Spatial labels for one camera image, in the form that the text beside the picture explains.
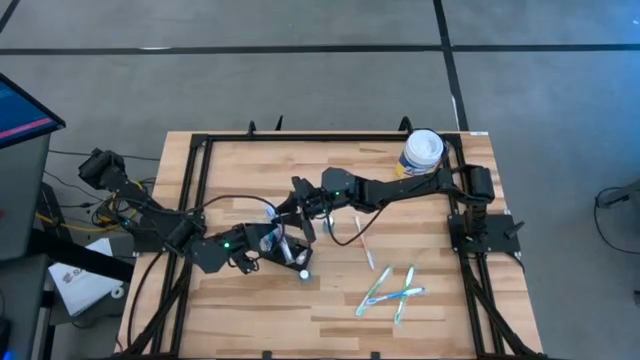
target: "green toothbrush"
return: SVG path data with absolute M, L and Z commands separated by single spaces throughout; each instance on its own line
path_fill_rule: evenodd
M 409 271 L 407 272 L 407 278 L 404 280 L 404 288 L 402 289 L 402 291 L 409 289 L 409 287 L 411 286 L 411 280 L 413 280 L 414 271 L 415 271 L 415 266 L 414 265 L 409 266 Z M 396 311 L 396 314 L 393 316 L 394 324 L 399 324 L 400 320 L 402 319 L 402 311 L 404 310 L 404 305 L 407 302 L 407 297 L 408 296 L 403 296 L 402 298 L 400 298 L 400 304 L 398 305 L 398 310 Z
M 367 308 L 367 305 L 366 305 L 367 300 L 369 300 L 370 297 L 372 297 L 378 292 L 380 285 L 382 285 L 382 283 L 387 278 L 387 276 L 389 276 L 390 273 L 391 273 L 391 266 L 387 266 L 387 268 L 384 269 L 384 271 L 382 272 L 382 275 L 380 275 L 380 278 L 378 279 L 378 281 L 376 281 L 376 283 L 373 284 L 371 289 L 369 289 L 369 292 L 367 293 L 367 295 L 365 295 L 364 299 L 362 299 L 362 302 L 360 303 L 360 305 L 358 306 L 358 309 L 356 310 L 357 317 L 362 317 L 364 310 Z

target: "black floor line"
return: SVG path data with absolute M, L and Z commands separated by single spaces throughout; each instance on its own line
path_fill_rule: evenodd
M 640 51 L 640 44 L 453 45 L 453 52 Z
M 9 19 L 11 19 L 11 15 L 16 11 L 16 7 L 18 7 L 19 3 L 20 0 L 11 0 L 11 3 L 7 6 L 7 10 L 4 11 L 4 14 L 2 14 L 2 17 L 0 18 L 0 33 L 2 33 L 4 28 L 7 26 Z
M 150 48 L 13 48 L 0 55 L 201 55 L 201 54 L 305 54 L 305 53 L 401 53 L 442 51 L 432 44 L 194 46 Z
M 449 39 L 449 29 L 447 28 L 447 20 L 444 15 L 442 1 L 433 0 L 433 7 L 436 11 L 436 19 L 438 20 L 438 31 L 440 32 L 440 40 L 442 41 L 444 64 L 447 68 L 447 78 L 449 79 L 449 89 L 451 90 L 451 96 L 453 97 L 453 107 L 455 110 L 456 121 L 458 123 L 458 130 L 469 131 L 467 113 L 464 110 L 462 90 L 460 90 L 460 81 L 458 80 L 458 72 L 456 71 L 456 62 L 453 58 L 451 40 Z

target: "wooden tabletop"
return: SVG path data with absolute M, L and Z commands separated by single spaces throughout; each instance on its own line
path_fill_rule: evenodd
M 189 149 L 190 132 L 167 135 L 153 196 L 163 206 L 176 208 Z M 490 212 L 506 209 L 502 185 L 489 136 L 461 133 L 467 163 L 491 169 L 496 199 Z M 251 194 L 273 203 L 282 202 L 296 175 L 320 185 L 329 166 L 371 179 L 394 180 L 394 166 L 402 151 L 400 142 L 216 142 L 208 174 L 205 200 L 222 194 Z M 200 163 L 202 150 L 196 164 Z M 191 203 L 198 179 L 195 171 Z M 264 221 L 264 205 L 229 199 L 206 209 L 209 233 L 241 222 Z M 333 213 L 336 237 L 356 234 L 352 209 Z M 370 215 L 358 214 L 364 224 Z M 451 250 L 445 196 L 406 200 L 389 206 L 366 233 L 376 271 L 367 264 L 362 245 L 339 247 L 315 223 L 318 240 L 310 271 L 313 279 L 301 283 L 295 272 L 267 261 L 260 271 L 243 275 L 224 267 L 205 275 L 194 267 L 180 356 L 368 358 L 473 358 L 469 317 L 457 256 Z M 289 233 L 298 233 L 287 228 Z M 128 314 L 134 289 L 153 254 L 140 257 L 135 266 L 125 316 L 119 332 L 126 339 Z M 155 312 L 160 297 L 167 256 L 155 265 L 141 290 L 134 317 L 134 337 Z M 393 274 L 381 293 L 402 288 L 410 264 L 416 265 L 413 284 L 428 295 L 408 300 L 404 320 L 394 326 L 397 301 L 369 308 L 361 320 L 355 310 L 386 265 Z M 503 254 L 488 257 L 498 309 L 529 347 L 541 351 L 522 269 Z M 165 327 L 163 349 L 168 350 L 173 311 Z M 480 311 L 486 348 L 492 350 L 488 322 Z

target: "concrete floor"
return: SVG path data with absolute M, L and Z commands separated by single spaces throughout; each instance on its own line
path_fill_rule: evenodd
M 640 3 L 447 0 L 451 41 L 474 44 L 640 42 Z M 431 1 L 22 0 L 3 48 L 439 43 Z M 471 130 L 491 134 L 521 232 L 545 351 L 637 359 L 640 257 L 606 247 L 593 196 L 640 178 L 640 53 L 456 53 Z M 0 69 L 67 121 L 51 147 L 159 156 L 168 130 L 457 128 L 441 53 L 5 56 Z M 51 154 L 72 183 L 82 158 Z M 157 164 L 128 161 L 133 177 Z M 85 201 L 59 187 L 61 203 Z M 601 213 L 616 244 L 640 250 L 639 212 Z M 69 211 L 69 215 L 87 215 Z M 62 327 L 55 359 L 104 356 L 118 321 Z

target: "monitor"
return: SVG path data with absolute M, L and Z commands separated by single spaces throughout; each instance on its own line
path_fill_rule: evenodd
M 0 73 L 0 149 L 64 127 L 62 119 Z

